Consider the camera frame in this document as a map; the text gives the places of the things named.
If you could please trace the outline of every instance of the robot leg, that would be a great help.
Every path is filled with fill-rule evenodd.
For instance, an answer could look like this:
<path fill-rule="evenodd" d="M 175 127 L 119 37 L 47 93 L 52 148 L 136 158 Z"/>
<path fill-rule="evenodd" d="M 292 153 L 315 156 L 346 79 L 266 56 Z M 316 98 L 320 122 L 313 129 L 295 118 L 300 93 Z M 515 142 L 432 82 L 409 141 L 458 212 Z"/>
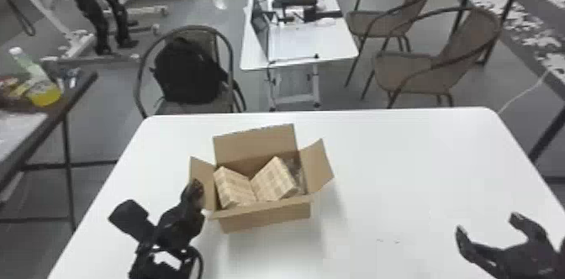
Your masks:
<path fill-rule="evenodd" d="M 103 15 L 102 9 L 96 0 L 75 0 L 78 8 L 94 25 L 96 29 L 96 46 L 94 51 L 98 55 L 111 54 L 112 49 L 108 45 L 108 20 Z"/>
<path fill-rule="evenodd" d="M 116 42 L 119 48 L 131 49 L 134 48 L 139 41 L 131 39 L 129 36 L 128 28 L 128 12 L 119 0 L 106 0 L 112 9 L 114 18 L 116 19 L 116 27 L 118 33 L 116 34 Z"/>

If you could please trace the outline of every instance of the cardboard box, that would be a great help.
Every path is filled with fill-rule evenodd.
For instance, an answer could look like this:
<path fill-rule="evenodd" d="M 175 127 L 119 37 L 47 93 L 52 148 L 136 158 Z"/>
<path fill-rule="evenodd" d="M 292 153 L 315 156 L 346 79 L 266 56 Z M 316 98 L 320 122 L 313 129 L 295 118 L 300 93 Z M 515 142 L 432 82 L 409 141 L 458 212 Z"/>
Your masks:
<path fill-rule="evenodd" d="M 222 208 L 245 206 L 257 202 L 249 178 L 225 167 L 214 172 L 214 182 Z"/>
<path fill-rule="evenodd" d="M 278 201 L 298 192 L 288 167 L 276 156 L 251 179 L 251 189 L 257 201 Z"/>
<path fill-rule="evenodd" d="M 322 139 L 299 150 L 291 124 L 216 136 L 213 142 L 217 164 L 212 165 L 191 157 L 190 177 L 203 183 L 203 206 L 212 211 L 209 219 L 217 219 L 225 233 L 309 218 L 311 195 L 334 177 Z M 273 156 L 299 159 L 306 182 L 305 194 L 279 201 L 222 209 L 214 183 L 216 168 L 225 166 L 253 177 Z"/>

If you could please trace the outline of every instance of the chair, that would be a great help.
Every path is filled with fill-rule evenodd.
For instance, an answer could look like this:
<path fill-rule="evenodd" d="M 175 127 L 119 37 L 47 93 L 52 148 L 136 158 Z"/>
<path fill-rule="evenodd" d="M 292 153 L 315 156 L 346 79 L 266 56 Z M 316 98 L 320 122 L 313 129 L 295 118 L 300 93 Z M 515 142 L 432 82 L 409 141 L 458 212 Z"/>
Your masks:
<path fill-rule="evenodd" d="M 218 38 L 224 41 L 224 44 L 228 51 L 228 82 L 227 84 L 221 85 L 220 94 L 211 103 L 202 105 L 192 105 L 184 103 L 171 103 L 163 100 L 156 110 L 155 114 L 187 114 L 187 113 L 231 113 L 233 112 L 233 107 L 237 112 L 241 112 L 241 106 L 243 110 L 246 109 L 245 101 L 240 96 L 235 96 L 234 92 L 234 51 L 231 47 L 228 39 L 221 34 L 218 30 L 201 25 L 188 25 L 161 36 L 149 47 L 149 49 L 140 58 L 140 68 L 137 73 L 137 80 L 134 87 L 134 100 L 135 105 L 140 110 L 142 118 L 147 118 L 148 114 L 141 103 L 141 85 L 143 81 L 143 75 L 146 71 L 148 62 L 155 58 L 155 55 L 161 50 L 157 48 L 158 45 L 165 45 L 166 42 L 171 41 L 177 37 L 183 37 L 191 41 L 198 42 L 204 50 L 206 50 L 212 59 L 219 63 L 219 50 L 218 50 Z"/>
<path fill-rule="evenodd" d="M 454 12 L 468 12 L 468 15 L 439 55 L 385 51 L 384 45 L 373 57 L 373 71 L 367 79 L 362 99 L 375 76 L 378 85 L 388 94 L 388 108 L 394 105 L 401 92 L 436 95 L 438 103 L 441 103 L 441 96 L 445 96 L 453 107 L 450 89 L 499 37 L 500 21 L 494 13 L 475 7 L 438 9 L 398 25 L 385 40 L 386 44 L 393 38 L 394 30 L 398 27 L 438 14 Z"/>
<path fill-rule="evenodd" d="M 363 52 L 367 39 L 386 38 L 392 27 L 396 27 L 397 24 L 401 24 L 420 14 L 420 11 L 427 1 L 428 0 L 404 0 L 402 5 L 389 9 L 388 11 L 359 10 L 361 0 L 356 1 L 353 11 L 346 15 L 346 22 L 351 33 L 359 39 L 359 56 L 353 61 L 353 65 L 351 66 L 349 75 L 347 76 L 345 87 L 347 87 L 351 81 L 353 71 L 361 57 L 361 53 Z M 397 38 L 399 43 L 399 48 L 401 50 L 404 49 L 402 42 L 404 40 L 406 43 L 406 50 L 408 52 L 412 50 L 410 41 L 406 36 L 409 29 L 410 25 L 406 25 L 404 27 L 397 28 L 393 32 L 393 36 Z"/>

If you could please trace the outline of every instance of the bottle cap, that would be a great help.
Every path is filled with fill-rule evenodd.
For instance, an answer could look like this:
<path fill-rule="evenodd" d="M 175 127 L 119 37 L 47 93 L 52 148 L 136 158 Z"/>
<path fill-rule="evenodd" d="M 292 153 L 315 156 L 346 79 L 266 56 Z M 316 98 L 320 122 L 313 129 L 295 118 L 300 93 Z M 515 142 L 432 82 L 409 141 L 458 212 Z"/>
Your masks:
<path fill-rule="evenodd" d="M 19 46 L 16 46 L 15 48 L 10 49 L 9 52 L 12 56 L 21 55 L 21 54 L 24 53 L 22 48 L 20 48 Z"/>

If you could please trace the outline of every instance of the black backpack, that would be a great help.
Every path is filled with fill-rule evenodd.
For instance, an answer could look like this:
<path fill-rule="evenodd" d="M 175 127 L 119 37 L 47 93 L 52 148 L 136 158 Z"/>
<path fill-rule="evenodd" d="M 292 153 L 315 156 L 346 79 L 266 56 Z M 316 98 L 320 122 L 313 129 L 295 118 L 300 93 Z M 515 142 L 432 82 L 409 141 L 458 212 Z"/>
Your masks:
<path fill-rule="evenodd" d="M 219 95 L 220 84 L 228 81 L 228 74 L 202 46 L 181 37 L 165 45 L 155 58 L 155 66 L 151 71 L 168 102 L 211 103 Z M 236 81 L 234 90 L 245 110 L 246 101 Z"/>

